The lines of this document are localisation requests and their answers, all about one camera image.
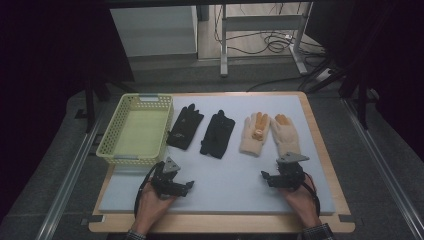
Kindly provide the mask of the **grey metal stand frame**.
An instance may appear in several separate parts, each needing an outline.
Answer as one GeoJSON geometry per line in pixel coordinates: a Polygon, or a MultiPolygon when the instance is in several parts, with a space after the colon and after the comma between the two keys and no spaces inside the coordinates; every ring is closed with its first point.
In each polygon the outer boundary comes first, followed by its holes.
{"type": "Polygon", "coordinates": [[[220,75],[228,76],[228,54],[226,34],[228,32],[240,31],[260,31],[260,30],[294,30],[297,35],[293,43],[289,44],[292,58],[301,75],[307,74],[307,69],[299,53],[299,46],[302,40],[312,2],[307,2],[303,11],[295,15],[274,15],[274,16],[234,16],[228,17],[226,14],[227,5],[222,5],[221,23],[221,52],[220,52],[220,75]]]}

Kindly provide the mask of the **person's left hand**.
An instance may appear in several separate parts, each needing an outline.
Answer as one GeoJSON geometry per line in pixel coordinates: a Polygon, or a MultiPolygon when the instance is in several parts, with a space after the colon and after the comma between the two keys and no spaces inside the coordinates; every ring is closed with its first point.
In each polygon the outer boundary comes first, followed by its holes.
{"type": "Polygon", "coordinates": [[[165,215],[176,199],[176,196],[166,199],[159,198],[155,189],[150,183],[147,183],[142,191],[135,222],[131,229],[138,234],[146,235],[150,228],[165,215]]]}

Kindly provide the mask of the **beige glove with orange fingers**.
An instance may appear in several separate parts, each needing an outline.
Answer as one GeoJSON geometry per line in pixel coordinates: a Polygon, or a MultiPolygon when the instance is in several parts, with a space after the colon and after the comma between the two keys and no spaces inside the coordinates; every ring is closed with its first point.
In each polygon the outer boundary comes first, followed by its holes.
{"type": "Polygon", "coordinates": [[[301,153],[298,132],[289,117],[277,114],[271,120],[271,131],[280,157],[288,152],[301,153]]]}

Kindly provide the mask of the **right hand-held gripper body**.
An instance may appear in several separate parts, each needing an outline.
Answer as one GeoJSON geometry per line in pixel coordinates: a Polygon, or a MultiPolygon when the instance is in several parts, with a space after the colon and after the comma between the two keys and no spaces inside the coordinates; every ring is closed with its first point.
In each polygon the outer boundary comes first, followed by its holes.
{"type": "Polygon", "coordinates": [[[305,173],[300,162],[307,160],[309,160],[307,156],[292,152],[286,153],[276,160],[279,174],[271,176],[269,180],[272,179],[276,182],[276,188],[297,190],[305,181],[305,173]]]}

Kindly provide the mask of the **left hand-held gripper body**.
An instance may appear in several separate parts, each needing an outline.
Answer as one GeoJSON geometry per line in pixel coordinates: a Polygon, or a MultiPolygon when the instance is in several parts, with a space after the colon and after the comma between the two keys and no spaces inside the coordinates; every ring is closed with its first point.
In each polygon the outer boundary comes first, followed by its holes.
{"type": "Polygon", "coordinates": [[[170,157],[155,165],[151,185],[159,197],[162,195],[181,196],[182,191],[187,189],[185,184],[173,181],[179,170],[180,166],[170,157]]]}

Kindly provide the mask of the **black glove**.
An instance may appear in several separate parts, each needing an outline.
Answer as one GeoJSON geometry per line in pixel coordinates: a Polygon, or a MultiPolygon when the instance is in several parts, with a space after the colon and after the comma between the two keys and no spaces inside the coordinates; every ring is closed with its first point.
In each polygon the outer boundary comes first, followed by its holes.
{"type": "Polygon", "coordinates": [[[167,144],[182,150],[190,146],[204,115],[195,109],[195,104],[182,108],[171,131],[168,132],[167,144]]]}
{"type": "Polygon", "coordinates": [[[223,110],[214,114],[201,141],[200,153],[221,159],[225,154],[235,126],[233,119],[227,118],[223,110]]]}

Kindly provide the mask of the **white cabinet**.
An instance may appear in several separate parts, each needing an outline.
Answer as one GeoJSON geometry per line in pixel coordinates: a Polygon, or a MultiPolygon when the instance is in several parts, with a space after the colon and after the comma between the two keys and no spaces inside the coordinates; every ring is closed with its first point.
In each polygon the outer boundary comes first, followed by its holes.
{"type": "Polygon", "coordinates": [[[128,57],[197,52],[195,6],[110,10],[128,57]]]}

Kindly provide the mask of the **white power strip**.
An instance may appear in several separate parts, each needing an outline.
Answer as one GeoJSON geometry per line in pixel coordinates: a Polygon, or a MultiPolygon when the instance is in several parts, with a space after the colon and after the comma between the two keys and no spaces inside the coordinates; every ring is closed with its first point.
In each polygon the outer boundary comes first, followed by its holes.
{"type": "Polygon", "coordinates": [[[333,74],[333,70],[330,68],[326,68],[324,70],[322,70],[316,77],[315,80],[317,82],[322,82],[324,80],[326,80],[327,78],[329,78],[331,75],[333,74]]]}

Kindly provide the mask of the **pale foam mat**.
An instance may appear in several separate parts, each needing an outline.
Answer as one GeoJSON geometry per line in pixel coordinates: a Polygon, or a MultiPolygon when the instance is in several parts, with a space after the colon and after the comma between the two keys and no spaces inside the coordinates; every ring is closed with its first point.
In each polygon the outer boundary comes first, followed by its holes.
{"type": "MultiPolygon", "coordinates": [[[[306,115],[306,99],[300,93],[284,95],[194,95],[172,96],[175,122],[182,108],[192,103],[204,115],[187,150],[167,145],[162,158],[172,158],[179,166],[175,180],[185,184],[195,181],[186,197],[172,206],[175,213],[211,214],[283,214],[289,206],[274,188],[268,186],[261,171],[271,175],[277,172],[277,145],[267,139],[259,156],[244,154],[239,150],[244,120],[254,112],[270,116],[284,114],[298,132],[301,154],[309,157],[302,162],[303,169],[312,175],[318,188],[321,212],[335,213],[335,203],[328,186],[322,158],[313,139],[312,126],[306,115]],[[227,150],[221,159],[200,153],[201,141],[211,117],[219,110],[235,121],[227,150]]],[[[131,212],[138,188],[151,166],[116,165],[111,181],[100,204],[102,212],[131,212]]]]}

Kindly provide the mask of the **beige glove with orange pompom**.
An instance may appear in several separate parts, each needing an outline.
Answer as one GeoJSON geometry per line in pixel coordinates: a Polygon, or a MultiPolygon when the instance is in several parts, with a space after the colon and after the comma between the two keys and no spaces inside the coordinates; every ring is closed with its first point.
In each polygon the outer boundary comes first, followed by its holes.
{"type": "Polygon", "coordinates": [[[262,112],[252,113],[244,121],[241,144],[239,150],[242,153],[259,156],[267,139],[270,126],[270,118],[262,112]]]}

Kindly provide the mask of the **black stand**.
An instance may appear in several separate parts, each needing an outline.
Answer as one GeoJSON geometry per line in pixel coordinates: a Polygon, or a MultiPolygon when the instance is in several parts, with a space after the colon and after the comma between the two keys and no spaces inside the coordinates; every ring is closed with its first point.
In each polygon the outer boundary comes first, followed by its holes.
{"type": "Polygon", "coordinates": [[[342,98],[350,98],[357,92],[356,116],[361,126],[367,130],[366,111],[368,103],[376,103],[377,100],[368,98],[368,76],[367,71],[359,67],[349,66],[345,69],[346,79],[338,90],[342,98]]]}
{"type": "Polygon", "coordinates": [[[95,107],[94,107],[94,96],[101,102],[109,101],[111,98],[111,92],[109,91],[107,84],[111,83],[115,87],[123,90],[126,93],[137,93],[137,90],[131,88],[130,86],[111,80],[106,77],[91,77],[85,81],[85,99],[86,99],[86,118],[87,118],[87,127],[86,132],[89,133],[95,124],[95,107]]]}

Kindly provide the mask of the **yellow-green plastic basket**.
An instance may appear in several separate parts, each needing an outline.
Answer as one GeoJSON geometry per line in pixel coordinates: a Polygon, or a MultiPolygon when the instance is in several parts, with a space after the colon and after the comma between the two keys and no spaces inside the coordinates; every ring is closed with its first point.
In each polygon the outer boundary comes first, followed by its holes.
{"type": "Polygon", "coordinates": [[[109,164],[153,166],[164,156],[173,113],[169,94],[124,94],[96,155],[109,164]]]}

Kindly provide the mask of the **person's right hand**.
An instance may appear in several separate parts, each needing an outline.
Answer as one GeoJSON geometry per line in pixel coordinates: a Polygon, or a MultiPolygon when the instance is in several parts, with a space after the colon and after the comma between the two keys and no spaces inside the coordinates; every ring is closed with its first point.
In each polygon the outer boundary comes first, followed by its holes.
{"type": "Polygon", "coordinates": [[[307,188],[300,186],[296,191],[282,188],[279,192],[297,215],[304,228],[312,228],[322,224],[317,215],[313,196],[307,188]]]}

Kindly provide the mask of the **aluminium rail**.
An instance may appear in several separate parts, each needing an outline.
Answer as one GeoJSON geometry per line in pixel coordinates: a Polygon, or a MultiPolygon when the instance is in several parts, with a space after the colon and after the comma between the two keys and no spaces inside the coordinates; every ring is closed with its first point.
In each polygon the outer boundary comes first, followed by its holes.
{"type": "Polygon", "coordinates": [[[357,131],[360,139],[369,152],[372,161],[376,165],[383,182],[387,186],[394,202],[396,203],[402,217],[412,232],[415,240],[424,240],[424,221],[419,215],[406,192],[402,189],[392,170],[390,169],[382,152],[376,145],[372,135],[366,130],[357,118],[357,111],[352,103],[342,99],[341,103],[347,110],[347,113],[357,131]]]}
{"type": "Polygon", "coordinates": [[[88,133],[85,134],[74,159],[71,161],[71,165],[68,168],[64,180],[57,191],[57,194],[49,211],[46,214],[46,217],[44,218],[43,223],[41,224],[35,240],[53,239],[60,219],[65,211],[65,208],[69,202],[69,198],[73,192],[73,189],[85,164],[86,158],[90,152],[90,148],[96,138],[106,108],[107,104],[101,103],[98,106],[98,109],[95,111],[96,119],[94,120],[93,127],[88,133]]]}

